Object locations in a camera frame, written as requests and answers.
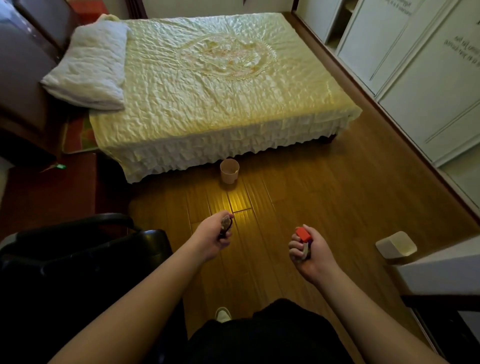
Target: pillow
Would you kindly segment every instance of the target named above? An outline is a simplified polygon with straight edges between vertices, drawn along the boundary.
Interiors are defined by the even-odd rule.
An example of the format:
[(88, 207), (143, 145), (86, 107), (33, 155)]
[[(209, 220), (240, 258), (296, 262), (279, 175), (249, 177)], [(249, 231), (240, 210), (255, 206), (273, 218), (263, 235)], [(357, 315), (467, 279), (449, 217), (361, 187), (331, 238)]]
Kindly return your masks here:
[(75, 29), (65, 56), (41, 81), (48, 93), (76, 106), (123, 108), (128, 26), (101, 20)]

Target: white sneaker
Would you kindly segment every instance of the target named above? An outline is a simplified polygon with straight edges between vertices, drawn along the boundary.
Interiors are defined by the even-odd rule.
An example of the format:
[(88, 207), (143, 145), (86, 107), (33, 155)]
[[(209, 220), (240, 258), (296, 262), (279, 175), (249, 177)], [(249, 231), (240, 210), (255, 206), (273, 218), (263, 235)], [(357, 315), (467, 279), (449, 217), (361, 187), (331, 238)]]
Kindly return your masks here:
[(217, 320), (218, 322), (224, 323), (230, 321), (231, 319), (232, 315), (225, 307), (220, 307), (215, 312), (215, 320)]

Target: white plastic cup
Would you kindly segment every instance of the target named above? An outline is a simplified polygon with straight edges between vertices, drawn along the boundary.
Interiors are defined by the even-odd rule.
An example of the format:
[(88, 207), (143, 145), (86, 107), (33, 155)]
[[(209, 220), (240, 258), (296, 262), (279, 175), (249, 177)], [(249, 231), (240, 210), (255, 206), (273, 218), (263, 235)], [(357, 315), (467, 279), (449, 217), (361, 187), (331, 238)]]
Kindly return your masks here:
[(240, 164), (232, 159), (227, 158), (220, 163), (220, 172), (222, 174), (222, 181), (226, 184), (233, 184), (239, 177)]
[(377, 241), (375, 246), (385, 259), (402, 258), (417, 251), (417, 246), (404, 231)]

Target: black chair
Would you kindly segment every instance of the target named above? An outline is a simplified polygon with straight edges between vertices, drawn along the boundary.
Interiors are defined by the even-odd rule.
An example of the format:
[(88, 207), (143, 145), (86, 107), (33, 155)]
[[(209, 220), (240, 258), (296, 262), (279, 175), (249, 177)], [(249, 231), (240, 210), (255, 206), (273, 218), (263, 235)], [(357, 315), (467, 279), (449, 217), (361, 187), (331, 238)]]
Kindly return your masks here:
[[(127, 228), (133, 233), (125, 235)], [(0, 249), (3, 363), (46, 363), (172, 255), (163, 230), (142, 231), (123, 214), (22, 231), (12, 240)], [(174, 355), (186, 341), (180, 301), (145, 360)]]

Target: floorboard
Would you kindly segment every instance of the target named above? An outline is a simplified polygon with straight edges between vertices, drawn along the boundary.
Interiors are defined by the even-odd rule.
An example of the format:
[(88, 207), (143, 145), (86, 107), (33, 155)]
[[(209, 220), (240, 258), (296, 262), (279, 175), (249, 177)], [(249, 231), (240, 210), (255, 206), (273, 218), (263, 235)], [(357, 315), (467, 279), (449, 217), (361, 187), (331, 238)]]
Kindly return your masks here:
[(295, 227), (317, 228), (352, 279), (421, 339), (375, 242), (405, 231), (416, 256), (424, 256), (480, 227), (309, 33), (289, 21), (362, 115), (329, 145), (311, 141), (238, 156), (240, 178), (232, 186), (220, 181), (218, 163), (149, 176), (135, 184), (130, 214), (144, 229), (166, 230), (176, 250), (210, 214), (235, 213), (231, 246), (202, 268), (183, 297), (189, 336), (220, 306), (249, 317), (286, 297), (327, 317), (362, 363), (325, 300), (289, 261)]

